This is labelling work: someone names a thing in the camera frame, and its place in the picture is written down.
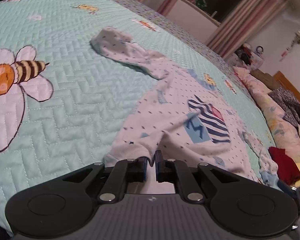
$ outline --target red clothing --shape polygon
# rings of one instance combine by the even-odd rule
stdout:
[[[278,165],[278,177],[286,184],[292,185],[300,180],[300,171],[295,162],[287,155],[285,149],[270,147],[269,153],[271,158]]]

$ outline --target wall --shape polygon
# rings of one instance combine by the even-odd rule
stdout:
[[[205,43],[218,28],[217,25],[207,19],[196,8],[193,8],[183,0],[177,1],[167,18],[184,28],[202,43]]]
[[[264,48],[265,61],[260,70],[271,75],[281,71],[300,92],[300,45],[296,44],[291,53],[280,62],[281,54],[291,45],[294,33],[299,28],[300,14],[289,9],[277,16],[248,43],[253,49],[257,46]]]

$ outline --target wooden bed frame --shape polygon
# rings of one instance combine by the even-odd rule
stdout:
[[[286,89],[290,90],[294,96],[299,100],[300,102],[300,92],[291,84],[291,82],[280,72],[278,71],[274,78]]]

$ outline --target black mount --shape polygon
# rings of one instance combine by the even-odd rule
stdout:
[[[154,229],[160,239],[175,230],[186,239],[300,239],[300,188],[280,182],[283,193],[208,163],[164,160],[160,151],[155,167],[176,194],[126,193],[146,180],[145,157],[94,163],[15,194],[5,212],[15,240],[140,239]]]

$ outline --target pillow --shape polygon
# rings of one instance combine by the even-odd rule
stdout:
[[[283,119],[284,110],[267,94],[255,93],[252,97],[263,112],[277,148],[285,149],[287,156],[300,163],[300,137],[297,129]]]
[[[263,73],[259,69],[252,70],[250,74],[254,76],[256,79],[260,80],[270,90],[275,90],[281,86],[281,84],[277,80],[275,80],[273,76],[271,76],[268,73]]]
[[[242,80],[244,85],[247,87],[251,95],[255,92],[260,92],[262,94],[268,94],[272,92],[260,80],[251,76],[250,70],[240,67],[234,67],[234,70],[238,74],[238,77]]]

